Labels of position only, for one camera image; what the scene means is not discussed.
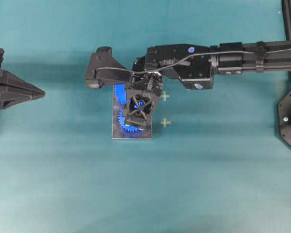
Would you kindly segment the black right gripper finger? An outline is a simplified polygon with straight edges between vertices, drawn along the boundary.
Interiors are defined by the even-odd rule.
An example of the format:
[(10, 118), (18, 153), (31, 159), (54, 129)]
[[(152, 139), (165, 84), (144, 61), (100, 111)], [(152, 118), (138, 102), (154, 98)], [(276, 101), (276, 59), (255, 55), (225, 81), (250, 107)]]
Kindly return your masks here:
[(127, 103), (124, 108), (125, 125), (149, 126), (159, 101), (155, 90), (126, 90)]

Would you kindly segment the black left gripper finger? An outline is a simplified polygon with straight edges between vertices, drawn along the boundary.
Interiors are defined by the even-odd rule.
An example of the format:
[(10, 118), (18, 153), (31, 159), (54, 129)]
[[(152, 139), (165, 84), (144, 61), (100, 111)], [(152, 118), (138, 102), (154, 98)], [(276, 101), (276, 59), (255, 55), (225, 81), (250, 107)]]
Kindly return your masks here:
[(45, 92), (37, 93), (33, 92), (32, 94), (21, 94), (21, 93), (10, 93), (0, 91), (0, 110), (9, 108), (13, 105), (36, 100), (45, 96)]
[(0, 69), (0, 86), (15, 87), (36, 93), (44, 93), (43, 90), (26, 82), (13, 73)]

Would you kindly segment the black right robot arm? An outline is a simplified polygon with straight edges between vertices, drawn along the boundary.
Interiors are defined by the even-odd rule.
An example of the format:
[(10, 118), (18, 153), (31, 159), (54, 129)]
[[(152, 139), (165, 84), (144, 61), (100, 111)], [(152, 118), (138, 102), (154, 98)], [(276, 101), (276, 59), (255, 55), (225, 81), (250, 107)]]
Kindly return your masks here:
[(291, 41), (153, 46), (133, 71), (125, 85), (124, 125), (143, 130), (151, 124), (163, 76), (179, 80), (187, 90), (204, 90), (213, 88), (215, 75), (291, 71)]

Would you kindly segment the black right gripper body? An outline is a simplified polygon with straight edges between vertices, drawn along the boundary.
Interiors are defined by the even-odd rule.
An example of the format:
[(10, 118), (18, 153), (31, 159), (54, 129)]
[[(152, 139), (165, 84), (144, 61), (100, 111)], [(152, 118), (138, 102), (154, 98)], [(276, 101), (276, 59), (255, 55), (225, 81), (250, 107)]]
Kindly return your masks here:
[(205, 55), (209, 51), (209, 47), (192, 44), (153, 46), (147, 49), (146, 55), (135, 60), (132, 70), (155, 70), (201, 53), (201, 56), (190, 57), (181, 64), (161, 70), (160, 74), (179, 80), (187, 90), (213, 89), (213, 73), (209, 62), (211, 56)]

